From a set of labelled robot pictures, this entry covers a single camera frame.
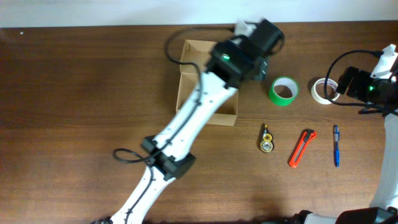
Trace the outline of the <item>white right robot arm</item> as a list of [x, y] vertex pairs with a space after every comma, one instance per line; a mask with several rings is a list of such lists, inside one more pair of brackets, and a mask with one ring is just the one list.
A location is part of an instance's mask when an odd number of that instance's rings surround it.
[[340, 77], [337, 92], [362, 101], [361, 114], [382, 113], [386, 145], [381, 177], [369, 208], [348, 210], [339, 217], [324, 217], [307, 210], [296, 213], [291, 223], [397, 223], [397, 70], [378, 69], [367, 74], [350, 67]]

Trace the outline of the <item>white masking tape roll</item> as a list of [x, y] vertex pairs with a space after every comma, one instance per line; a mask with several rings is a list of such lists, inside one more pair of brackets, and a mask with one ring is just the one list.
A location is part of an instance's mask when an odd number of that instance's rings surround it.
[[325, 78], [317, 80], [311, 88], [311, 94], [317, 103], [330, 105], [331, 101], [328, 98], [336, 101], [340, 97], [340, 94], [337, 92], [338, 84], [331, 79], [327, 80], [327, 84], [325, 84], [325, 81]]

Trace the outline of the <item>green tape roll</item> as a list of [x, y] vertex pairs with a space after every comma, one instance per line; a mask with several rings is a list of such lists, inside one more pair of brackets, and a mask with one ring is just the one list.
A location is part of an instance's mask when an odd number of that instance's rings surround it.
[[299, 93], [298, 83], [290, 77], [276, 78], [269, 90], [269, 99], [277, 106], [290, 105]]

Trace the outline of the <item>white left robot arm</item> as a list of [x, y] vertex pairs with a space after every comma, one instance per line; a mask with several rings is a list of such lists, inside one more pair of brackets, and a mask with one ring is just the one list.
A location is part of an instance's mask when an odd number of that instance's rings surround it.
[[196, 158], [190, 148], [205, 124], [242, 82], [250, 78], [258, 62], [271, 55], [273, 44], [258, 40], [218, 42], [209, 61], [199, 71], [198, 83], [180, 111], [159, 134], [144, 138], [147, 157], [138, 156], [146, 169], [125, 204], [114, 215], [98, 223], [142, 223], [163, 190], [181, 178]]

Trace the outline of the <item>brown cardboard box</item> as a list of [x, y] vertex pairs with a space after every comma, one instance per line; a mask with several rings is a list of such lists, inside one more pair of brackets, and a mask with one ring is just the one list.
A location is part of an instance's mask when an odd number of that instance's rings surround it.
[[[204, 40], [185, 40], [180, 57], [181, 62], [196, 63], [201, 72], [210, 59], [210, 52], [216, 42]], [[191, 65], [180, 66], [180, 82], [178, 87], [176, 112], [178, 113], [198, 82], [198, 74]], [[238, 117], [238, 93], [226, 100], [209, 119], [208, 124], [234, 126]]]

